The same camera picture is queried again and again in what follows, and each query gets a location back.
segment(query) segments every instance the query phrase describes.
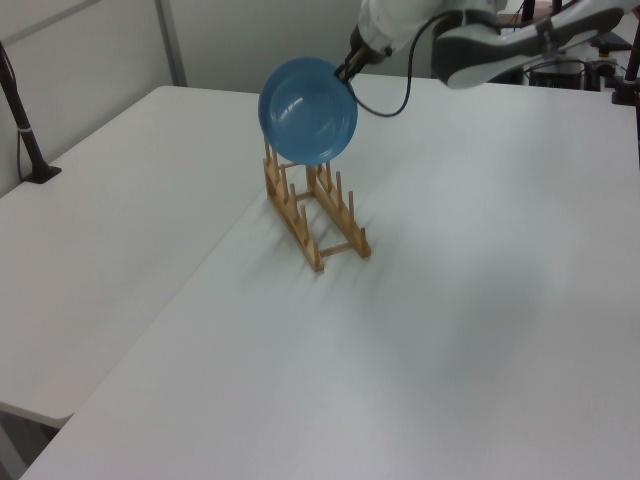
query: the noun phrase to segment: wooden peg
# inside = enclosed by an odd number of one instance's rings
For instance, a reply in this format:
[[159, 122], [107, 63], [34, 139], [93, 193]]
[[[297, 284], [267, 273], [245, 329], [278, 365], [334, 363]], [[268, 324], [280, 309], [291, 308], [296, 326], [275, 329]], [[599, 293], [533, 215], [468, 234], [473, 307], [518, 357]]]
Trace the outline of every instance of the wooden peg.
[[293, 199], [293, 221], [298, 222], [300, 220], [300, 214], [298, 213], [298, 196], [296, 195], [296, 186], [291, 184], [291, 198]]
[[356, 223], [356, 212], [355, 209], [353, 208], [353, 192], [350, 191], [349, 192], [349, 221], [351, 222], [351, 228], [353, 228], [353, 226]]
[[342, 175], [336, 172], [336, 188], [338, 189], [338, 211], [342, 210]]
[[267, 154], [267, 165], [269, 165], [271, 163], [271, 145], [266, 138], [264, 139], [264, 152]]
[[320, 265], [320, 249], [318, 248], [318, 242], [313, 241], [313, 261], [315, 265]]
[[284, 165], [280, 165], [279, 168], [280, 178], [282, 180], [282, 191], [284, 192], [284, 203], [287, 203], [289, 201], [289, 189], [287, 188], [287, 169]]
[[309, 190], [313, 190], [313, 187], [316, 186], [316, 169], [315, 167], [307, 167], [307, 186]]
[[331, 193], [333, 187], [333, 180], [331, 179], [331, 162], [325, 164], [325, 170], [327, 171], [327, 193]]
[[309, 225], [307, 225], [307, 209], [304, 205], [300, 205], [300, 217], [302, 218], [302, 243], [306, 247], [309, 244]]

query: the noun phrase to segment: black cable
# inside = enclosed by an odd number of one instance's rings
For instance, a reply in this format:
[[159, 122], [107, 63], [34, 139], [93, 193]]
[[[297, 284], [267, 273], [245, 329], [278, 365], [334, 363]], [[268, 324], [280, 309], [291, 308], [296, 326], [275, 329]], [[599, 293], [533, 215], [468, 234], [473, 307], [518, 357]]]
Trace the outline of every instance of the black cable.
[[18, 131], [18, 178], [20, 178], [21, 182], [24, 182], [24, 177], [22, 176], [22, 166], [20, 165], [20, 132]]
[[425, 23], [420, 30], [418, 30], [418, 33], [416, 33], [415, 38], [413, 39], [413, 42], [411, 43], [411, 49], [409, 50], [409, 65], [408, 65], [408, 72], [407, 72], [407, 92], [404, 96], [404, 101], [402, 102], [402, 105], [400, 106], [400, 108], [398, 110], [396, 110], [393, 113], [382, 113], [382, 112], [378, 112], [376, 110], [373, 110], [372, 108], [368, 107], [367, 105], [365, 105], [364, 103], [362, 103], [360, 101], [360, 99], [356, 96], [356, 92], [353, 90], [353, 87], [351, 86], [350, 83], [347, 84], [347, 89], [349, 90], [349, 93], [351, 94], [351, 96], [353, 97], [353, 99], [358, 103], [358, 105], [360, 105], [362, 108], [364, 108], [367, 112], [376, 115], [378, 117], [383, 117], [383, 118], [392, 118], [392, 117], [397, 117], [398, 115], [400, 115], [404, 109], [407, 106], [407, 103], [409, 103], [409, 97], [411, 96], [411, 80], [413, 77], [413, 54], [415, 53], [416, 50], [416, 45], [418, 44], [418, 40], [420, 40], [420, 37], [422, 36], [422, 34], [431, 26], [433, 25], [433, 22], [440, 20], [443, 17], [452, 15], [451, 12], [445, 12], [442, 13], [440, 15], [436, 15], [435, 17], [433, 17], [432, 19], [430, 19], [427, 23]]
[[537, 65], [534, 65], [532, 67], [527, 68], [524, 71], [524, 74], [526, 75], [527, 73], [533, 72], [534, 70], [538, 70], [540, 68], [550, 67], [552, 65], [561, 65], [563, 63], [579, 63], [582, 66], [586, 66], [587, 65], [587, 62], [583, 62], [582, 60], [551, 60], [549, 62], [542, 62], [542, 63], [539, 63]]
[[522, 2], [522, 5], [520, 5], [520, 8], [516, 11], [516, 13], [514, 13], [513, 17], [511, 17], [511, 20], [507, 22], [507, 26], [509, 26], [509, 24], [516, 25], [514, 23], [515, 19], [518, 18], [518, 15], [520, 15], [523, 9], [524, 9], [524, 2]]

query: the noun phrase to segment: white table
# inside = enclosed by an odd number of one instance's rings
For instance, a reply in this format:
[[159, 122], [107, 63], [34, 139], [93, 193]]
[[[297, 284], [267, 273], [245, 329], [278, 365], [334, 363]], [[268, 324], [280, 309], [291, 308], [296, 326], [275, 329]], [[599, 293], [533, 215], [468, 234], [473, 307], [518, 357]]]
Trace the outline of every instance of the white table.
[[85, 402], [259, 192], [256, 110], [160, 88], [0, 199], [0, 410]]
[[373, 256], [313, 273], [261, 195], [24, 479], [638, 478], [640, 175], [609, 102], [418, 80], [361, 115], [333, 169]]

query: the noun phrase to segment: white wall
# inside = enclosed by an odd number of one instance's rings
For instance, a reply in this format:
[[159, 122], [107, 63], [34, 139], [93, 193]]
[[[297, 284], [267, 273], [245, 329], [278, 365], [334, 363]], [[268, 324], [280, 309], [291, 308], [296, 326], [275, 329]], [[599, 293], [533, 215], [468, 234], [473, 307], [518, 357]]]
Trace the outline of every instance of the white wall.
[[[47, 161], [171, 84], [154, 0], [101, 0], [6, 50]], [[0, 95], [0, 196], [18, 184], [15, 137]]]
[[[298, 55], [340, 64], [361, 0], [173, 0], [176, 36], [190, 87], [259, 92], [269, 73]], [[428, 41], [415, 73], [429, 75]], [[408, 48], [369, 73], [406, 75]]]

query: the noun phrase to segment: blue plate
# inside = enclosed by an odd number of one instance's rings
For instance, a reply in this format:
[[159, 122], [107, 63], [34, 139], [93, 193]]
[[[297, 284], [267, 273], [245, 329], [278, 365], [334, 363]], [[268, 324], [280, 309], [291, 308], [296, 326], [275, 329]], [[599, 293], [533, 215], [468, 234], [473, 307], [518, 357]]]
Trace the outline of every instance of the blue plate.
[[271, 146], [303, 165], [328, 162], [351, 141], [358, 105], [321, 58], [298, 57], [269, 76], [258, 102], [258, 118]]

